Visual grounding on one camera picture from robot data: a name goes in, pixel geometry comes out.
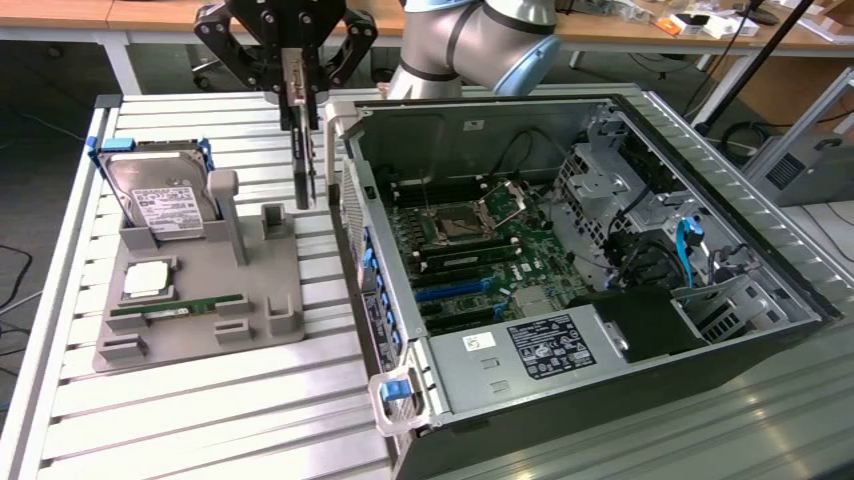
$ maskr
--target circuit board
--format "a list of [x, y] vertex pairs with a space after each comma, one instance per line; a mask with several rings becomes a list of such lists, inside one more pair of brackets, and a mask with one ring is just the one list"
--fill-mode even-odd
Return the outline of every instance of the circuit board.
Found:
[[433, 335], [560, 310], [589, 292], [533, 198], [498, 183], [481, 199], [386, 209]]

